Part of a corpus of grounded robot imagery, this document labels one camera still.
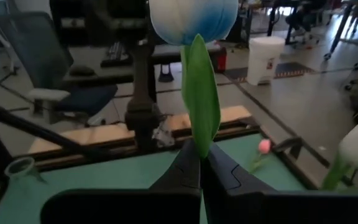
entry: pink flower bud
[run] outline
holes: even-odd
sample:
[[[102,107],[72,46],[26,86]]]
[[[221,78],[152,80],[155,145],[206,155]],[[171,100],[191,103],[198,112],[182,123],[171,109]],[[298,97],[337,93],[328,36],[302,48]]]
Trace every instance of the pink flower bud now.
[[[258,150],[261,154],[268,154],[270,152],[270,147],[272,143],[269,139],[263,139],[259,143]]]

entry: blue chair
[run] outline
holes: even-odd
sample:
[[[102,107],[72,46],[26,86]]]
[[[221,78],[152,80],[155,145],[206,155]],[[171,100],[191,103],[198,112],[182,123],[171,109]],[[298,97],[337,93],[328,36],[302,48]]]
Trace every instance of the blue chair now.
[[[34,102],[32,113],[42,115],[47,123],[65,119],[87,125],[89,118],[116,94],[117,85],[80,88],[64,84],[63,77],[72,69],[73,58],[60,45],[47,13],[0,16],[0,31],[12,45],[34,86],[28,93]]]

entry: tulip leaf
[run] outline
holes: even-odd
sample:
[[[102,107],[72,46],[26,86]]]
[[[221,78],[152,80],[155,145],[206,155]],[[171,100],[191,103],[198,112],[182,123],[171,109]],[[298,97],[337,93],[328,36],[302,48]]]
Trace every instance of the tulip leaf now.
[[[207,157],[209,147],[221,121],[215,73],[203,38],[198,34],[190,48],[182,49],[182,97],[186,104],[191,132],[200,158]]]
[[[329,172],[323,180],[321,190],[336,190],[342,177],[350,168],[350,165],[337,153],[334,163],[331,164]]]

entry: floor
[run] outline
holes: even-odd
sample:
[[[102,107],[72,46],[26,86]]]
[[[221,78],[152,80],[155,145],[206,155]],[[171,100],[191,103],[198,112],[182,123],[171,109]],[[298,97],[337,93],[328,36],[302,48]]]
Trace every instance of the floor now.
[[[248,83],[235,85],[224,75],[217,74],[219,99],[221,107],[244,105],[265,126],[275,141],[282,141],[291,133],[301,136],[313,149],[325,158],[332,160],[340,140],[353,128],[353,111],[349,107],[343,84],[350,77],[358,76],[353,72],[353,65],[358,62],[358,47],[340,43],[328,62],[323,62],[323,55],[329,52],[340,17],[334,17],[329,27],[315,28],[313,32],[321,34],[321,41],[312,49],[293,49],[286,47],[280,56],[281,62],[298,62],[315,70],[301,77],[281,78],[268,86],[252,86]],[[286,31],[273,34],[284,37]],[[91,67],[98,66],[104,57],[105,49],[72,48],[70,49],[76,63]],[[248,66],[248,50],[228,50],[227,68]],[[180,114],[186,109],[181,99],[181,65],[172,64],[175,80],[171,83],[157,82],[158,106],[163,113]],[[0,69],[0,80],[6,72]],[[22,68],[17,76],[11,76],[3,84],[25,95],[32,89],[31,82]],[[107,107],[90,122],[97,122],[101,116],[107,122],[123,121],[126,105],[132,94],[132,84],[119,85],[118,93]],[[75,129],[69,122],[48,125],[41,118],[33,118],[27,110],[28,103],[0,87],[0,106],[12,114],[27,119],[55,132]],[[25,154],[34,137],[0,124],[0,137],[13,155]],[[316,181],[321,182],[326,169],[314,160],[307,150],[302,150],[300,166]]]

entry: green table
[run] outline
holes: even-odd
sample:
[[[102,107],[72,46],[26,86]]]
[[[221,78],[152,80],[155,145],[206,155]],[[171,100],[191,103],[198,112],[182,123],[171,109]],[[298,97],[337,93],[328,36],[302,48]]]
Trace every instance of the green table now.
[[[217,142],[217,145],[243,168],[248,169],[262,139],[259,134]],[[37,224],[43,204],[68,189],[147,189],[169,167],[177,152],[101,162],[87,166],[43,172],[48,182],[32,177],[10,184],[0,202],[0,224]],[[260,180],[277,190],[305,190],[305,187],[274,154],[256,173]],[[201,203],[200,223],[207,223]]]

